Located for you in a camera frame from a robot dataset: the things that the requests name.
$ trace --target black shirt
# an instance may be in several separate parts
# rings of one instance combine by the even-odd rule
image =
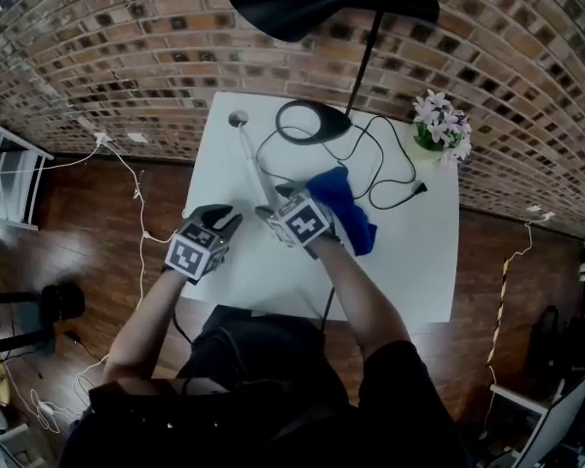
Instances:
[[[223,352],[237,355],[247,350],[243,337],[232,339],[231,349],[225,341],[223,337],[218,344]],[[199,361],[200,352],[194,353]],[[212,348],[207,354],[209,362],[223,362],[226,369],[236,366],[234,358],[225,362],[224,355]],[[307,365],[310,372],[304,371],[303,379],[279,375],[286,373],[287,362],[295,369],[302,359],[270,361],[267,368],[275,368],[276,375],[260,379],[252,376],[253,363],[248,359],[241,370],[233,371],[241,374],[242,383],[228,382],[230,391],[215,396],[189,398],[172,393],[164,399],[150,397],[141,407],[145,401],[124,403],[126,396],[112,393],[100,394],[102,400],[96,401],[92,393],[95,412],[87,413],[75,427],[60,466],[163,466],[179,460],[192,464],[189,460],[245,459],[297,464],[299,459],[327,457],[397,466],[470,466],[455,425],[411,343],[390,343],[366,360],[357,408],[348,405],[346,394],[343,399],[333,384],[312,386],[312,375],[314,383],[330,380],[317,377],[321,372],[315,369],[316,363]],[[204,375],[195,371],[201,366],[194,366],[192,372],[186,368],[190,366],[180,374]]]

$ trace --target black desk lamp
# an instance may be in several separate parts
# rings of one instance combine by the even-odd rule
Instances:
[[[349,113],[364,77],[384,13],[435,23],[440,12],[437,0],[230,0],[230,2],[241,16],[259,30],[285,42],[298,42],[312,28],[340,9],[349,7],[375,11],[367,46],[345,113],[311,100],[294,100],[284,105],[277,113],[275,125],[280,135],[289,142],[301,145],[333,140],[342,136],[351,127]],[[312,109],[321,120],[319,131],[309,138],[289,136],[281,126],[282,113],[296,105]]]

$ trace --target wooden floor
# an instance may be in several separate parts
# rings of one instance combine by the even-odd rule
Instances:
[[[133,164],[146,199],[144,222],[156,237],[167,238],[180,223],[191,169]],[[90,352],[101,358],[139,298],[139,201],[132,176],[114,161],[46,172],[38,197],[33,233],[0,227],[0,291],[40,290],[61,280],[75,280],[84,291],[87,310],[67,325]],[[491,381],[485,368],[496,320],[503,259],[528,244],[520,224],[461,212],[459,259],[450,322],[430,324],[412,339],[426,363],[448,411],[455,419],[481,419],[488,406]],[[543,309],[557,305],[565,318],[581,302],[578,265],[581,242],[533,230],[533,249],[511,263],[505,313],[493,366],[500,382],[519,373],[529,332]],[[166,245],[146,241],[145,289],[160,272]],[[429,273],[430,282],[433,273]],[[180,324],[190,336],[207,317],[203,304],[181,303]],[[11,331],[9,313],[1,309],[0,334]],[[189,355],[188,345],[171,328],[156,370],[173,376]],[[327,354],[345,383],[352,402],[362,377],[360,352],[344,323],[328,324]],[[86,350],[59,335],[53,349],[16,359],[10,365],[19,391],[28,399],[31,387],[42,400],[83,410],[74,395],[74,375],[96,361]],[[101,366],[87,377],[97,383]],[[16,400],[20,409],[23,405]],[[59,421],[67,430],[68,421]],[[47,433],[59,453],[62,436]]]

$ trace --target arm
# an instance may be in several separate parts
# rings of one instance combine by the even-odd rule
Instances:
[[[104,383],[126,376],[151,377],[184,283],[186,278],[173,269],[161,274],[110,346]]]
[[[393,341],[410,341],[397,309],[342,245],[319,236],[309,246],[328,271],[364,359]]]

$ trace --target person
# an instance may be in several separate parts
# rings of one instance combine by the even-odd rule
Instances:
[[[470,466],[393,304],[339,244],[310,243],[362,351],[359,405],[310,322],[223,317],[193,341],[177,380],[149,381],[186,279],[165,271],[112,343],[103,384],[60,466],[329,460]]]

